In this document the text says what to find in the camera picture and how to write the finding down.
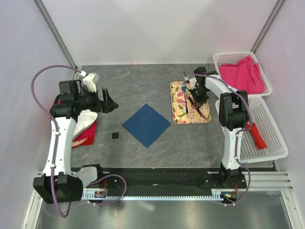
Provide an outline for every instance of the blue square napkin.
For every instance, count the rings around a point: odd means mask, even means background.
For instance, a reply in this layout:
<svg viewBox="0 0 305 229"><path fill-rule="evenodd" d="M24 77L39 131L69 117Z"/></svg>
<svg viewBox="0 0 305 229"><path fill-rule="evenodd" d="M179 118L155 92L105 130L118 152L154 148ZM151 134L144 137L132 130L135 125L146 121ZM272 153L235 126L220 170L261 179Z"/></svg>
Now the blue square napkin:
<svg viewBox="0 0 305 229"><path fill-rule="evenodd" d="M171 125L171 123L145 104L122 126L148 148Z"/></svg>

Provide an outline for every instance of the white laundry basket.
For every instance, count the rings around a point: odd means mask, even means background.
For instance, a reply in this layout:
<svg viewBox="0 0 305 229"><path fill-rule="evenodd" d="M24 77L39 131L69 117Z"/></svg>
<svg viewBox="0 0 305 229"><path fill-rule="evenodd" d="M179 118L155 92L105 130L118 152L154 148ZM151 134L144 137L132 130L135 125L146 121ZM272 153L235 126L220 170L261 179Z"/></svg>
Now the white laundry basket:
<svg viewBox="0 0 305 229"><path fill-rule="evenodd" d="M248 101L252 120L268 147L259 150L250 132L244 132L241 143L241 162L253 163L286 157L288 155L288 148L265 101L261 97L253 95L248 96ZM219 112L219 103L219 100L215 103L217 113Z"/></svg>
<svg viewBox="0 0 305 229"><path fill-rule="evenodd" d="M217 52L213 55L213 60L215 64L216 71L219 73L218 67L222 64L237 64L240 60L242 60L244 57L250 55L254 61L254 63L258 63L258 60L253 52L249 51L236 51L236 52ZM266 96L271 94L271 87L270 84L266 78L266 75L259 64L259 68L261 70L262 80L264 82L265 90L260 94L255 94L257 96Z"/></svg>

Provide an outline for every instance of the floral placemat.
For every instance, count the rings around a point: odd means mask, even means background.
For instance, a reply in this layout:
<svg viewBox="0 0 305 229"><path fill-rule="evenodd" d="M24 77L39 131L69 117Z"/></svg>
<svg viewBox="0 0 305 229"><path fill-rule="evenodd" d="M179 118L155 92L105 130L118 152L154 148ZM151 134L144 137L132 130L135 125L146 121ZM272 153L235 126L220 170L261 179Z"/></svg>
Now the floral placemat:
<svg viewBox="0 0 305 229"><path fill-rule="evenodd" d="M195 109L195 106L191 104L188 97L190 97L193 101L193 97L191 93L188 92L190 89L190 84L186 83L186 103L188 114L185 109L185 99L184 92L182 90L182 84L184 82L172 82L171 83L171 101L172 101L172 111L173 111L173 121L177 124L189 124L189 123L209 123L211 121L211 113L208 101L203 104L199 110L202 117L198 111Z"/></svg>

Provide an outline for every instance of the pink cloth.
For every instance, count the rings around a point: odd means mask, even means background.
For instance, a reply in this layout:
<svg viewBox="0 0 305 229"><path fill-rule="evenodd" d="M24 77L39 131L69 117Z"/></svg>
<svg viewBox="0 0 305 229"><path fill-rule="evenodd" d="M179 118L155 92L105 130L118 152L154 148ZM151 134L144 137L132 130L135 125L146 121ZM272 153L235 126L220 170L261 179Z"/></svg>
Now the pink cloth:
<svg viewBox="0 0 305 229"><path fill-rule="evenodd" d="M221 65L219 73L230 86L246 90L248 94L260 94L265 90L259 65L254 64L250 55L237 64Z"/></svg>

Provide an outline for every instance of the red cloth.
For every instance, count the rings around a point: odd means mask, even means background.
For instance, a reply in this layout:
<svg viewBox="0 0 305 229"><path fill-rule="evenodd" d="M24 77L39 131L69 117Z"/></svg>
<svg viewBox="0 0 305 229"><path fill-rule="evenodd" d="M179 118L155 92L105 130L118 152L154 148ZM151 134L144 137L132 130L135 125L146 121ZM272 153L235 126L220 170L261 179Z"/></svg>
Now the red cloth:
<svg viewBox="0 0 305 229"><path fill-rule="evenodd" d="M230 86L246 90L248 94L260 94L265 90L259 64L254 64L250 55L237 64L221 65L219 73Z"/></svg>
<svg viewBox="0 0 305 229"><path fill-rule="evenodd" d="M93 144L93 141L94 141L94 136L95 136L96 124L97 124L97 121L95 120L94 123L93 123L89 128L87 128L86 130L84 130L82 133L80 133L80 135L78 135L78 136L74 139L74 142L80 141L80 140L82 140L82 139L86 139L86 138L87 138L86 141L84 141L83 143L81 143L81 144L78 145L78 146L92 145L92 144Z"/></svg>
<svg viewBox="0 0 305 229"><path fill-rule="evenodd" d="M258 129L256 127L256 124L253 123L252 128L249 130L249 132L251 133L254 141L255 141L255 145L258 149L265 149L267 148L267 145L265 143L265 141L262 139L262 137L260 136Z"/></svg>

